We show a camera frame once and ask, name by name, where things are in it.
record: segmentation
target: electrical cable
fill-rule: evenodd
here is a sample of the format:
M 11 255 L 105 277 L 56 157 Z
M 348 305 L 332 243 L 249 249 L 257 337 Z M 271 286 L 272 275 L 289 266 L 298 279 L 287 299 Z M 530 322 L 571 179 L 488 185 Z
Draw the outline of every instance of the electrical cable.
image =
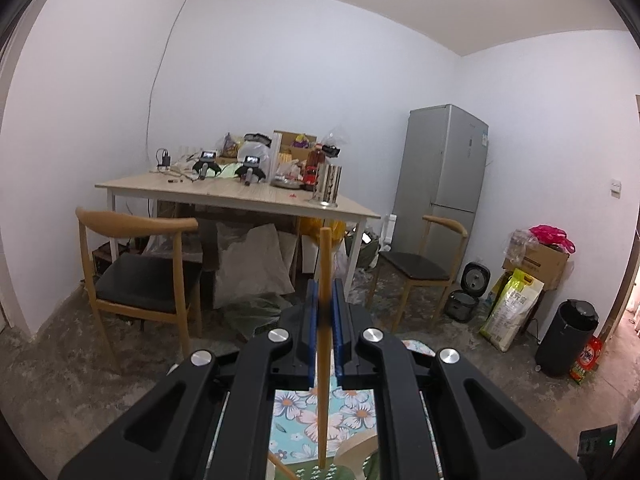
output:
M 165 158 L 166 156 L 169 155 L 169 151 L 166 148 L 158 148 L 156 150 L 156 162 L 158 163 L 158 165 L 156 166 L 156 168 L 159 168 L 160 166 L 162 166 L 162 161 L 160 158 L 158 158 L 158 153 L 162 153 L 162 158 Z
M 169 35 L 166 37 L 166 43 L 164 44 L 164 50 L 162 51 L 162 56 L 160 57 L 160 63 L 158 64 L 158 70 L 156 70 L 156 76 L 154 77 L 153 83 L 151 83 L 151 92 L 149 92 L 149 106 L 146 114 L 146 134 L 145 134 L 145 158 L 147 166 L 151 165 L 151 160 L 149 159 L 149 123 L 151 121 L 151 101 L 154 95 L 154 88 L 156 88 L 156 81 L 158 80 L 158 74 L 160 73 L 160 68 L 162 67 L 162 62 L 164 61 L 164 55 L 166 54 L 167 47 L 169 46 L 169 40 L 171 39 L 171 35 L 174 33 L 175 23 L 177 23 L 182 10 L 184 9 L 184 5 L 187 3 L 187 0 L 182 2 L 180 6 L 180 10 L 178 10 L 178 14 L 175 15 L 175 19 L 173 24 L 171 25 L 171 29 L 169 30 Z
M 533 323 L 534 321 L 536 322 L 536 342 L 537 342 L 538 344 L 540 344 L 540 338 L 539 338 L 540 333 L 538 332 L 538 329 L 539 329 L 539 326 L 538 326 L 538 320 L 537 320 L 536 318 L 533 318 L 533 319 L 529 322 L 529 324 Z

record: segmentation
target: black chair seat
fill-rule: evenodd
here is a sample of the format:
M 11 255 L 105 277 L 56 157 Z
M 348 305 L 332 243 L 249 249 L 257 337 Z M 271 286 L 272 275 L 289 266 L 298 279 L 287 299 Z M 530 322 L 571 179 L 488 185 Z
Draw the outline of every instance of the black chair seat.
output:
M 187 304 L 201 272 L 202 264 L 182 263 Z M 98 279 L 95 293 L 99 300 L 173 314 L 174 262 L 124 253 Z
M 380 253 L 380 256 L 412 280 L 446 281 L 449 279 L 446 270 L 420 254 L 388 251 Z

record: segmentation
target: yellow bag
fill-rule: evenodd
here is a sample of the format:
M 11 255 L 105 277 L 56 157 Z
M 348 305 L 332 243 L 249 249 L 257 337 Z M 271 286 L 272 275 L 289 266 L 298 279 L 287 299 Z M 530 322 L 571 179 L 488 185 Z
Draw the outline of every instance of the yellow bag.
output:
M 323 220 L 321 218 L 302 217 L 300 219 L 300 234 L 307 235 L 315 242 L 320 244 L 320 228 Z M 342 220 L 330 220 L 325 227 L 331 228 L 331 244 L 333 247 L 339 245 L 347 232 L 347 224 Z
M 481 335 L 501 352 L 506 352 L 518 330 L 527 320 L 545 284 L 526 272 L 515 269 L 505 285 Z

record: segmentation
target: red bottle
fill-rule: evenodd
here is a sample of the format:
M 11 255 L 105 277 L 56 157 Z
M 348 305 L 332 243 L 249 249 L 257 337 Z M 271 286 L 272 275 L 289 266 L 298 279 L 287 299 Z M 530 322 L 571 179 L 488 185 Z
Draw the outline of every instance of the red bottle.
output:
M 596 336 L 591 336 L 587 345 L 584 347 L 578 358 L 576 359 L 574 366 L 569 371 L 569 375 L 578 384 L 590 372 L 596 365 L 600 352 L 602 351 L 602 341 Z
M 316 144 L 306 158 L 305 174 L 302 177 L 302 187 L 307 191 L 313 191 L 318 177 L 318 166 L 324 162 L 325 154 L 322 144 Z

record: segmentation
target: silver refrigerator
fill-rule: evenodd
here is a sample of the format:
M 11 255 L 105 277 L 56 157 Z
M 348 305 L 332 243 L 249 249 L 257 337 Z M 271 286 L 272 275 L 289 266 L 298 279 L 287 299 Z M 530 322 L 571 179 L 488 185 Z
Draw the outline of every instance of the silver refrigerator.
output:
M 480 198 L 489 127 L 454 105 L 412 110 L 396 192 L 392 250 L 415 253 L 429 214 L 471 234 Z M 460 236 L 432 225 L 423 254 L 449 270 Z

